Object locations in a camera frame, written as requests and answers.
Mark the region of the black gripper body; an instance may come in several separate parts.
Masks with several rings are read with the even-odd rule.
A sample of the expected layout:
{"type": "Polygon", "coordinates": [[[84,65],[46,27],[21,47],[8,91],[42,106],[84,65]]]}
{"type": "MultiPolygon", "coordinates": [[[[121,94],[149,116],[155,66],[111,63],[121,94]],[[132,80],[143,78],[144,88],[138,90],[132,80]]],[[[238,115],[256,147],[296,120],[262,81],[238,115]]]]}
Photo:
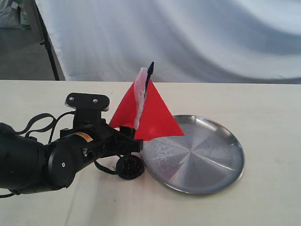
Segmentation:
{"type": "Polygon", "coordinates": [[[111,156],[129,157],[142,150],[142,140],[134,139],[132,129],[118,131],[101,117],[100,110],[74,110],[72,128],[60,130],[62,162],[94,162],[111,156]]]}

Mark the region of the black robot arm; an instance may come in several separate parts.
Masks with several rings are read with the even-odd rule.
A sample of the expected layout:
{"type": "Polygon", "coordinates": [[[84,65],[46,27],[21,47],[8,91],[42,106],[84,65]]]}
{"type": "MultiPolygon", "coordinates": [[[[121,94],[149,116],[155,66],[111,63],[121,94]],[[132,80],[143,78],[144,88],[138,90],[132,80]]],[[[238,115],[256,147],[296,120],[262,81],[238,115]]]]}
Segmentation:
{"type": "Polygon", "coordinates": [[[72,115],[73,127],[62,129],[60,137],[47,144],[31,136],[32,125],[47,118],[46,113],[33,117],[19,132],[0,125],[0,186],[10,196],[67,188],[90,164],[126,180],[144,173],[137,156],[143,141],[133,138],[133,129],[110,127],[99,110],[80,109],[72,115]]]}

